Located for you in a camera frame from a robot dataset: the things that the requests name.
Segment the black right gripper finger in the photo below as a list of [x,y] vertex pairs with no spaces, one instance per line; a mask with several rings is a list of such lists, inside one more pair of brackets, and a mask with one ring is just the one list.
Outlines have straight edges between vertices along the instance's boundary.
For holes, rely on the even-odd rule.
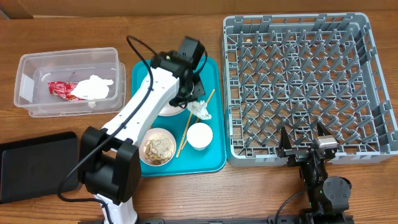
[[318,136],[331,135],[331,132],[329,132],[329,130],[327,130],[327,128],[321,122],[317,123],[317,132],[318,132]]
[[288,136],[287,131],[284,126],[281,127],[281,129],[280,129],[279,149],[280,150],[284,150],[284,149],[291,150],[292,149],[289,136]]

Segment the foil wrapper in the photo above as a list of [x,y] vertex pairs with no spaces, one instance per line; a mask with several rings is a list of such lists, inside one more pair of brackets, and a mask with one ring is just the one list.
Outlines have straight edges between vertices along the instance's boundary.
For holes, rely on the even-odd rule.
[[195,115],[200,120],[209,120],[212,118],[207,110],[207,103],[205,101],[193,101],[187,105],[189,112]]

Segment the white paper cup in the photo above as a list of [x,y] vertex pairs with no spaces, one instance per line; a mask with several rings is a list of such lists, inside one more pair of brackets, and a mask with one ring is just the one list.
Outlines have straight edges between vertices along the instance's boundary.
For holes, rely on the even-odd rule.
[[187,131],[187,141],[197,151],[206,149],[212,139],[213,131],[205,123],[195,123]]

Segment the pink bowl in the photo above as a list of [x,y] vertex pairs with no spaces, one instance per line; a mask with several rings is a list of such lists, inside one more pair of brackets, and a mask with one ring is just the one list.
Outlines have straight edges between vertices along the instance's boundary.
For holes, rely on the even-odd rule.
[[139,147],[141,161],[148,166],[164,166],[177,151],[174,136],[166,129],[152,128],[146,132]]

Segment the peanuts and rice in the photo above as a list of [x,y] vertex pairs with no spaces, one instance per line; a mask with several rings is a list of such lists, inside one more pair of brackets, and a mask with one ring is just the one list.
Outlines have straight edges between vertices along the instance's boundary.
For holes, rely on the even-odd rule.
[[153,134],[144,144],[145,160],[153,166],[165,164],[175,153],[175,143],[164,134]]

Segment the white napkin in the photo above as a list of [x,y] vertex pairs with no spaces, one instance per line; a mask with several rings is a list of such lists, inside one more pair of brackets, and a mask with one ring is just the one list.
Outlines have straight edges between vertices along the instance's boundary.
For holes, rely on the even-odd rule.
[[80,81],[71,94],[83,100],[98,100],[108,96],[109,86],[114,82],[102,79],[97,75],[91,75],[89,79]]

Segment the red snack wrapper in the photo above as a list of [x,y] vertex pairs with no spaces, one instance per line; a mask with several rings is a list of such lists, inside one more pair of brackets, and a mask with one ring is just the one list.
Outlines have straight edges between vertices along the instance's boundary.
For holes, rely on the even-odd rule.
[[48,88],[51,95],[59,96],[67,101],[80,101],[81,98],[72,94],[77,87],[73,82],[48,82]]

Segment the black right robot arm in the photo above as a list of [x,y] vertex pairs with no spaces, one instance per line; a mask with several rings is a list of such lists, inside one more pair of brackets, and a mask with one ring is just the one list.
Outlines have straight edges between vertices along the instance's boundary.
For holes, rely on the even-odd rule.
[[[288,133],[281,128],[278,156],[287,158],[287,166],[298,167],[305,188],[289,197],[278,209],[271,223],[353,224],[349,209],[352,184],[344,177],[329,176],[325,162],[335,158],[340,146],[337,138],[322,123],[317,123],[318,136],[305,149],[294,150]],[[295,197],[306,193],[309,208],[301,209],[297,216],[281,216],[282,209]]]

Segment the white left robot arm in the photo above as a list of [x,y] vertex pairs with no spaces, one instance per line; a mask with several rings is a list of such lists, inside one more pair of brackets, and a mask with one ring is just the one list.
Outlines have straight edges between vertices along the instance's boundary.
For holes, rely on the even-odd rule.
[[141,179],[139,146],[164,106],[186,108],[204,95],[199,40],[186,37],[178,50],[154,54],[144,62],[147,76],[127,105],[101,129],[81,138],[78,180],[101,204],[105,223],[137,223],[132,195]]

